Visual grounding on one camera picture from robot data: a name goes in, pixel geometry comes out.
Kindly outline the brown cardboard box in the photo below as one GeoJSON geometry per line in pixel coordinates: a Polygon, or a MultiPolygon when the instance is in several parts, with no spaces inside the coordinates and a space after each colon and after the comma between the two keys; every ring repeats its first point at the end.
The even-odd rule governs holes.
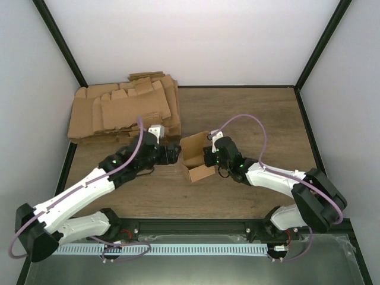
{"type": "Polygon", "coordinates": [[[208,131],[203,131],[180,140],[180,165],[185,177],[192,183],[216,173],[214,166],[205,165],[203,148],[209,143],[207,135],[208,131]]]}

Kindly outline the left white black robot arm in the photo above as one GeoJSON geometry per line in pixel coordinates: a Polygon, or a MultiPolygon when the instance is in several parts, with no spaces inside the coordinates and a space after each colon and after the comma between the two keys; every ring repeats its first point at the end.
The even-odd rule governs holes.
{"type": "Polygon", "coordinates": [[[31,262],[43,261],[59,246],[81,238],[114,240],[121,220],[110,208],[75,218],[74,214],[98,198],[134,180],[156,165],[175,164],[178,144],[163,145],[158,135],[144,131],[128,146],[107,156],[85,178],[59,195],[34,207],[25,203],[15,212],[15,234],[31,262]]]}

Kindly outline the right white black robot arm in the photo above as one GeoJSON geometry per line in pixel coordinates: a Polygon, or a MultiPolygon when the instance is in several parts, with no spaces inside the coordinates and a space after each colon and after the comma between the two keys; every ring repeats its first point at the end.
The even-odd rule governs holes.
{"type": "Polygon", "coordinates": [[[268,188],[294,200],[293,205],[275,207],[265,216],[262,231],[268,238],[278,239],[286,230],[304,226],[326,233],[333,224],[342,222],[347,201],[321,170],[270,168],[243,156],[222,132],[207,138],[211,145],[203,149],[206,166],[225,170],[237,183],[268,188]]]}

